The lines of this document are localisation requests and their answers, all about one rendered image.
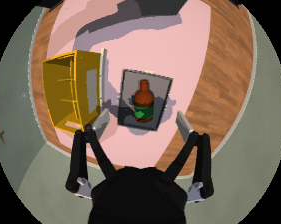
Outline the brown bottle with green label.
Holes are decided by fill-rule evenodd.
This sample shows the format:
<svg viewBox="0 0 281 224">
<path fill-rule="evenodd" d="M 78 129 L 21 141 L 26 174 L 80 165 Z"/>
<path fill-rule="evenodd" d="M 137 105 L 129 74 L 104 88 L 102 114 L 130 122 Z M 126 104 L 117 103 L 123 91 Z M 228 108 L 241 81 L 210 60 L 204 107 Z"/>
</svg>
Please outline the brown bottle with green label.
<svg viewBox="0 0 281 224">
<path fill-rule="evenodd" d="M 140 90 L 134 96 L 135 120 L 141 123 L 147 123 L 153 119 L 154 95 L 148 90 L 148 85 L 148 80 L 141 80 Z"/>
</svg>

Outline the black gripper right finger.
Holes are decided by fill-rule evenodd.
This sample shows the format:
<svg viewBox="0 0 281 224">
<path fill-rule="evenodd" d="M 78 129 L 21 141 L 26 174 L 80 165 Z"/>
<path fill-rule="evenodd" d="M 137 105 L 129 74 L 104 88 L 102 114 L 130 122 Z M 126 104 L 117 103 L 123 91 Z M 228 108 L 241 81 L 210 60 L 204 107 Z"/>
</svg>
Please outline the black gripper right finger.
<svg viewBox="0 0 281 224">
<path fill-rule="evenodd" d="M 176 124 L 184 140 L 185 145 L 159 179 L 149 188 L 148 196 L 151 199 L 159 199 L 174 182 L 192 149 L 197 146 L 196 165 L 192 185 L 188 189 L 186 203 L 203 201 L 214 193 L 211 178 L 211 144 L 207 133 L 199 135 L 194 131 L 191 124 L 182 111 L 177 111 Z"/>
</svg>

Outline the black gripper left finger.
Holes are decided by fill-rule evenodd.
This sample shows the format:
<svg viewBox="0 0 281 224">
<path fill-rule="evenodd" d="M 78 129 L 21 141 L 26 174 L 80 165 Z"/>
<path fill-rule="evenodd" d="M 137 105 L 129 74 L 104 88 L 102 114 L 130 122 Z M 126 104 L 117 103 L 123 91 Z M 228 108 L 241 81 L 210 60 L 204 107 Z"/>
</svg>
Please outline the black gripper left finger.
<svg viewBox="0 0 281 224">
<path fill-rule="evenodd" d="M 65 187 L 80 198 L 91 199 L 92 191 L 91 184 L 88 181 L 86 143 L 90 143 L 96 160 L 113 191 L 121 198 L 126 198 L 131 193 L 129 186 L 119 175 L 99 143 L 109 121 L 109 109 L 104 109 L 92 125 L 84 126 L 84 132 L 80 129 L 75 131 L 70 172 Z"/>
</svg>

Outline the yellow open crate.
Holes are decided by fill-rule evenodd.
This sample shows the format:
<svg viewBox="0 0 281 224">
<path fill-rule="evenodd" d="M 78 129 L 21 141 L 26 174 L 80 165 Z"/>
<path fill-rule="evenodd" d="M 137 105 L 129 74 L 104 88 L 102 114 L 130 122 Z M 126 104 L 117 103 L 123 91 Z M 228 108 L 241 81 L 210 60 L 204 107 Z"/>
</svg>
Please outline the yellow open crate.
<svg viewBox="0 0 281 224">
<path fill-rule="evenodd" d="M 42 61 L 44 95 L 55 128 L 75 134 L 79 129 L 66 126 L 69 122 L 81 125 L 84 132 L 84 126 L 101 114 L 100 57 L 101 53 L 75 50 Z"/>
</svg>

